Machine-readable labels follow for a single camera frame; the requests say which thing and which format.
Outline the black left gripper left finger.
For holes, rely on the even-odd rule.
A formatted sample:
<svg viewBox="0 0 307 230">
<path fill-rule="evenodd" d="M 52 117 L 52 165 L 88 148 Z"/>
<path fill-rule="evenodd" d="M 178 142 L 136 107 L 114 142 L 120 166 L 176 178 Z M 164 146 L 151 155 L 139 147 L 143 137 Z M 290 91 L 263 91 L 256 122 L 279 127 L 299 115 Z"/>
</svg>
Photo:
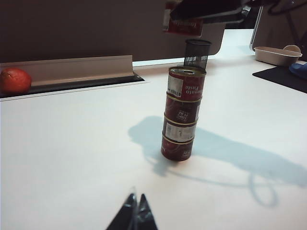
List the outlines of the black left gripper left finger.
<svg viewBox="0 0 307 230">
<path fill-rule="evenodd" d="M 129 190 L 122 206 L 114 216 L 107 230 L 135 230 L 136 211 L 138 207 L 136 188 Z"/>
</svg>

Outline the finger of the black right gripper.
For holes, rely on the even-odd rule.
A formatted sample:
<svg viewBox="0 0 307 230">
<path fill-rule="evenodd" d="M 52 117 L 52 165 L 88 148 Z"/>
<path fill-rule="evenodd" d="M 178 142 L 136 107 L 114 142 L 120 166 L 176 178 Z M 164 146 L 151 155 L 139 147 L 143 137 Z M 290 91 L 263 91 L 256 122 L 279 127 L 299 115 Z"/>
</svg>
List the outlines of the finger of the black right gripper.
<svg viewBox="0 0 307 230">
<path fill-rule="evenodd" d="M 183 0 L 170 13 L 175 21 L 202 19 L 209 23 L 240 23 L 243 21 L 240 0 Z"/>
</svg>

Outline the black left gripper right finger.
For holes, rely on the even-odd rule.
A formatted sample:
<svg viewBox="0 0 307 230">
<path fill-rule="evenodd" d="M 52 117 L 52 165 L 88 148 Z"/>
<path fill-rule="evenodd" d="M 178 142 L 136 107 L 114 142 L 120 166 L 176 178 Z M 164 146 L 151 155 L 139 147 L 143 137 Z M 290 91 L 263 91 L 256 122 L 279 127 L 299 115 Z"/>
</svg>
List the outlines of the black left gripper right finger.
<svg viewBox="0 0 307 230">
<path fill-rule="evenodd" d="M 146 199 L 145 194 L 141 199 L 137 211 L 137 229 L 138 230 L 158 230 L 153 213 Z"/>
</svg>

